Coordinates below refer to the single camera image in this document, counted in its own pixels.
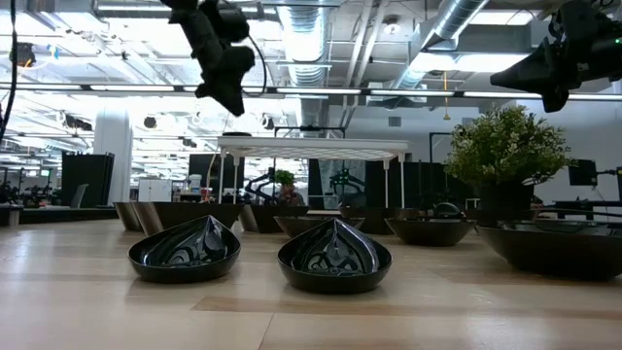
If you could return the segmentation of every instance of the wooden table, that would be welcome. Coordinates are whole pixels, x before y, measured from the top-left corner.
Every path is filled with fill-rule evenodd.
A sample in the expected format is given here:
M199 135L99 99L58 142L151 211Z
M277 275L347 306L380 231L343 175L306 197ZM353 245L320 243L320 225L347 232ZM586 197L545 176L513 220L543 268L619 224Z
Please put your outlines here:
M231 272L194 285L136 279L120 221L0 230L3 349L620 349L622 279L592 284L517 271L474 233L405 246L380 287L318 296L287 284L285 234L239 233Z

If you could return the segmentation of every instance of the monitor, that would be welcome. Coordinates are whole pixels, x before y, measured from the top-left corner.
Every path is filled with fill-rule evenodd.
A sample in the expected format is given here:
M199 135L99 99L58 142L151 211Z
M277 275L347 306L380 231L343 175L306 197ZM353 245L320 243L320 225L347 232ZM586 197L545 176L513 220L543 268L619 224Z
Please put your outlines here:
M599 184L596 163L589 159L577 159L568 168L571 186L597 186Z

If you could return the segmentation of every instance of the ventilation duct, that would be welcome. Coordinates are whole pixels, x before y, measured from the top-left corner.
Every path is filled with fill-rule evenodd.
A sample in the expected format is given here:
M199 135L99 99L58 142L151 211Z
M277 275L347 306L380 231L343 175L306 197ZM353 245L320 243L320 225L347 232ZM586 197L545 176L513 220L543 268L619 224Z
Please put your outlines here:
M327 8L305 6L277 8L283 24L285 55L293 62L317 62L325 57L327 48ZM327 69L320 66L296 66L289 68L294 87L323 87L326 84ZM323 98L300 99L301 125L328 125L328 100ZM317 134L302 133L303 136L317 137Z
M419 23L411 38L413 60L395 79L391 88L413 89L421 83L426 70L418 68L417 57L421 49L451 51L458 46L458 37L471 20L488 3L488 0L443 0L436 17ZM402 98L381 102L384 107L395 108Z

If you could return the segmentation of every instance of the ceiling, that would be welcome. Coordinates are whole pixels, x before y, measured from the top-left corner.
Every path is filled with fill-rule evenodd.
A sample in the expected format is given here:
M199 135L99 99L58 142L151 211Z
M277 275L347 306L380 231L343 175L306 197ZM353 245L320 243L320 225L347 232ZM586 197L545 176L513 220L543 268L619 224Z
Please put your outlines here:
M278 1L263 1L267 14L276 13L275 8L270 5L276 2ZM328 53L323 61L316 64L321 64L328 70L325 82L327 86L343 87L347 80L357 32L363 28L361 21L363 7L372 1L325 0L324 2L341 5L330 8ZM393 33L385 31L387 24L382 24L375 41L371 40L369 35L364 38L363 50L366 45L373 45L373 50L363 72L362 86L386 84L394 80L410 64L409 57L412 57L412 54L409 53L409 46L413 32L418 23L436 15L439 2L438 0L389 2L384 18L393 18L398 25L398 31ZM461 35L459 51L452 53L453 58L460 58L461 55L470 53L530 52L541 40L541 28L546 25L537 17L546 18L551 9L555 9L562 2L490 1ZM100 1L99 5L130 9L131 6L145 6L148 3L150 2ZM11 73L11 63L8 59L11 26L6 4L8 1L0 1L0 82L8 82ZM244 6L255 5L247 1ZM63 10L53 13L24 9L22 7L17 16L17 32L21 42L34 45L36 63L31 68L20 69L19 80L23 83L185 86L201 83L200 68L195 60L190 59L190 46L183 31L178 25L167 23L166 13L124 11L123 8L116 11L90 11L85 8L83 11ZM252 17L252 9L245 10L250 11L247 12L249 17ZM377 12L377 7L371 10L370 21L365 25L367 33L376 20L383 20L376 18ZM289 86L292 82L288 68L299 63L288 60L286 49L301 51L309 44L300 42L299 47L286 48L282 26L278 21L250 20L250 25L251 35L265 57L267 84ZM515 44L508 43L507 38L519 36L525 40L521 42L522 47L517 49ZM251 46L251 43L246 40L241 45ZM257 54L256 56L256 65L244 77L244 86L262 84L263 69L259 56ZM500 90L490 86L490 72L461 69L461 65L457 65L452 66L446 75L427 74L420 88ZM603 88L606 88L606 82L597 81L585 85L582 91L599 91ZM341 102L341 99L330 101L332 106L328 122L333 125L339 123ZM132 111L135 136L133 168L136 176L148 173L165 176L165 171L162 170L164 168L171 169L169 175L175 172L179 177L185 176L188 153L215 151L214 140L209 138L212 135L217 136L223 131L232 130L251 132L254 135L272 135L271 130L265 130L261 125L265 117L272 118L276 125L299 125L300 122L300 100L297 98L246 98L245 105L248 112L240 118L234 118L209 98L197 100L192 96L158 95L110 97L110 95L21 91L7 133L15 135L25 132L28 136L41 135L41 137L7 137L11 142L2 145L4 152L34 151L38 155L36 161L40 163L42 161L45 166L57 164L57 160L42 160L54 158L44 155L44 151L52 154L58 154L61 150L89 152L92 149L92 132L82 130L77 132L76 129L68 127L67 116L96 127L97 106L110 103L123 104ZM450 108L465 108L481 107L490 101L485 99L445 101L442 98L431 98L421 101L415 106L417 108L408 108L398 114L408 116L414 113L420 116L421 120L425 120L426 113L437 113L434 110L437 108L442 110L446 103ZM354 116L353 127L359 134L373 133L379 124L386 124L386 118L378 118L375 122L369 117L362 117L361 122L357 123L357 115L380 114L378 117L387 117L393 113L384 109L369 111L375 112L359 111ZM146 128L145 117L156 118L157 128ZM76 133L80 137L65 136ZM174 137L169 140L161 139L166 135L186 136L194 140L196 147L185 147L182 140ZM202 139L192 138L197 136L201 136ZM149 157L152 161L145 161L145 157ZM32 157L0 160L4 165L19 165L21 162L33 161Z

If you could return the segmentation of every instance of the green leafy plant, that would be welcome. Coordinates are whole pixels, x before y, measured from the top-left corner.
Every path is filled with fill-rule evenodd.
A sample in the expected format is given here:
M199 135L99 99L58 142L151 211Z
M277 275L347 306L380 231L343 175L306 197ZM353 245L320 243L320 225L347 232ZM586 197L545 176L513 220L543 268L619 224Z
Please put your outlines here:
M277 170L274 174L274 181L282 186L292 186L294 184L294 175L287 170Z
M493 106L452 133L445 171L472 186L539 184L572 165L564 131L524 106Z

